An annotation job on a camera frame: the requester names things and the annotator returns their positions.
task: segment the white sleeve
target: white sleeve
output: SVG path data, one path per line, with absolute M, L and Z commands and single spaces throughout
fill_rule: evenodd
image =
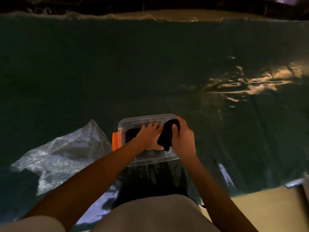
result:
M 0 232 L 65 232 L 62 224 L 47 216 L 29 217 L 0 227 Z

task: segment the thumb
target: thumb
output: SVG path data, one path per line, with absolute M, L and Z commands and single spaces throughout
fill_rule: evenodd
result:
M 172 125 L 172 132 L 173 132 L 172 139 L 179 137 L 179 131 L 177 125 L 175 124 Z

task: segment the white shirt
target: white shirt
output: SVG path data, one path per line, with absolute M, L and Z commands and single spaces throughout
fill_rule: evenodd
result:
M 36 216 L 10 223 L 0 232 L 65 232 L 55 218 Z M 167 195 L 124 203 L 104 216 L 91 232 L 220 232 L 190 198 Z

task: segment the forearm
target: forearm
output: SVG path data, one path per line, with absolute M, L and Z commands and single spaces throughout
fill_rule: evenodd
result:
M 257 231 L 197 157 L 183 161 L 213 224 L 222 232 Z
M 72 176 L 45 196 L 25 217 L 54 217 L 69 231 L 144 149 L 139 140 L 133 139 Z

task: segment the transparent storage bin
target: transparent storage bin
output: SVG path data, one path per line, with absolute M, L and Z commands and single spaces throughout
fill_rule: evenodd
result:
M 151 121 L 159 121 L 160 125 L 163 125 L 166 121 L 175 119 L 173 114 L 162 114 L 152 116 L 140 116 L 123 119 L 118 124 L 118 148 L 122 147 L 126 143 L 126 131 L 133 128 L 141 128 L 143 124 L 146 126 Z M 138 155 L 129 166 L 139 166 L 145 164 L 154 164 L 170 160 L 179 159 L 171 147 L 168 151 L 143 151 Z

